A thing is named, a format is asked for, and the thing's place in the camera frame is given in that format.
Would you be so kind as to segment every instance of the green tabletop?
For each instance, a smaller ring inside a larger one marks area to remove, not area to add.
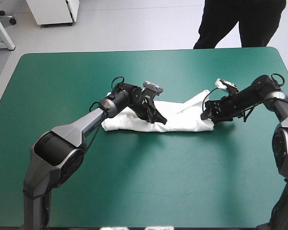
[[[30,146],[52,127],[88,112],[111,81],[164,88],[184,102],[216,78],[244,89],[262,74],[288,72],[274,48],[24,55],[0,102],[0,226],[23,224]],[[216,92],[212,99],[220,98]],[[254,227],[270,218],[285,182],[271,140],[276,116],[258,106],[247,123],[212,132],[100,130],[80,169],[52,191],[53,227]]]

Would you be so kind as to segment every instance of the gray floor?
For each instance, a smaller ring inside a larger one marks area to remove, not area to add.
[[[204,0],[80,0],[73,26],[41,28],[25,0],[3,0],[0,8],[14,13],[17,24],[5,23],[16,49],[0,50],[0,98],[26,53],[190,49],[203,5]],[[240,46],[237,26],[217,45]],[[269,46],[279,50],[288,68],[288,4]]]

